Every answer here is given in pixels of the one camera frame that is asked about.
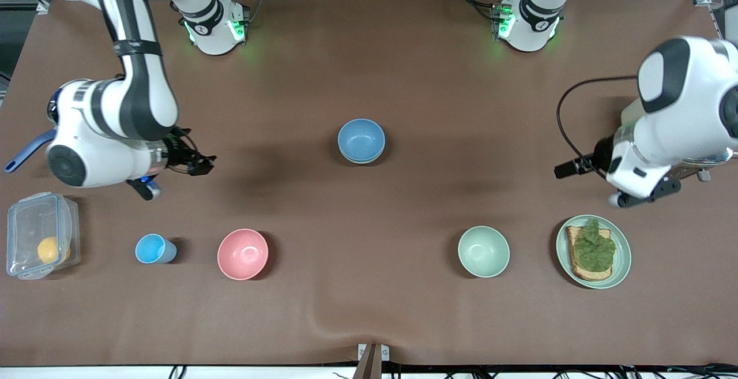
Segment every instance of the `green plate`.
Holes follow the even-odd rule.
[[[609,229],[609,232],[611,232],[611,239],[615,242],[615,256],[612,258],[612,275],[603,281],[587,281],[576,276],[574,271],[572,271],[571,260],[569,259],[569,240],[566,238],[566,227],[585,226],[591,219],[597,219],[599,221],[599,227],[602,229]],[[564,271],[566,271],[574,281],[579,282],[585,287],[594,288],[596,290],[605,290],[620,284],[620,282],[622,282],[628,275],[628,272],[630,271],[630,263],[632,261],[632,257],[630,256],[630,245],[628,245],[628,240],[625,239],[623,232],[620,231],[620,229],[618,229],[611,221],[594,215],[574,216],[561,226],[559,234],[556,235],[556,255],[559,256],[559,262],[561,263],[562,268],[564,268]]]

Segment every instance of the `lettuce leaf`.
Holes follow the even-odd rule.
[[[577,237],[574,254],[580,267],[593,273],[601,273],[612,266],[615,243],[599,234],[599,222],[592,219]]]

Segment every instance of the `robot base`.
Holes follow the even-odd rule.
[[[537,51],[546,45],[554,34],[556,34],[556,25],[560,18],[552,22],[540,32],[534,31],[533,27],[520,16],[520,0],[503,0],[503,5],[509,5],[513,9],[511,18],[508,21],[496,24],[496,37],[510,43],[520,51]]]
[[[192,43],[206,55],[224,55],[239,43],[246,43],[250,9],[233,0],[219,1],[223,5],[224,16],[210,34],[200,35],[197,26],[192,29],[187,22],[184,24]]]

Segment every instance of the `table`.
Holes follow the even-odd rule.
[[[36,282],[0,277],[1,364],[324,363],[366,342],[390,345],[399,363],[738,362],[738,168],[622,211],[596,176],[553,174],[574,156],[554,119],[562,92],[635,73],[669,37],[716,37],[707,9],[569,0],[552,42],[524,54],[493,42],[462,0],[266,0],[248,45],[211,57],[166,1],[151,7],[179,124],[219,156],[216,168],[164,173],[154,202],[127,185],[66,187],[42,155],[1,176],[0,209],[62,193],[80,204],[82,232],[78,266]],[[0,113],[5,158],[50,127],[59,85],[120,70],[100,13],[55,1],[34,21]],[[633,82],[577,90],[564,126],[590,150],[635,95]],[[334,144],[353,117],[387,132],[373,166],[350,166]],[[580,288],[559,267],[554,235],[580,213],[630,240],[632,269],[616,288]],[[458,263],[459,235],[478,224],[510,243],[494,279]],[[216,264],[240,227],[271,247],[255,281]],[[149,232],[174,239],[174,264],[136,261]]]

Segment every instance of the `toast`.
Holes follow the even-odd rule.
[[[577,242],[577,238],[579,237],[579,234],[582,232],[582,230],[583,227],[578,226],[566,227],[566,237],[569,240],[569,259],[571,261],[572,271],[576,276],[587,281],[604,281],[612,275],[612,266],[601,273],[593,273],[579,266],[577,256],[574,254],[574,244]],[[601,237],[609,239],[609,229],[601,228],[599,230],[599,234],[601,235]]]

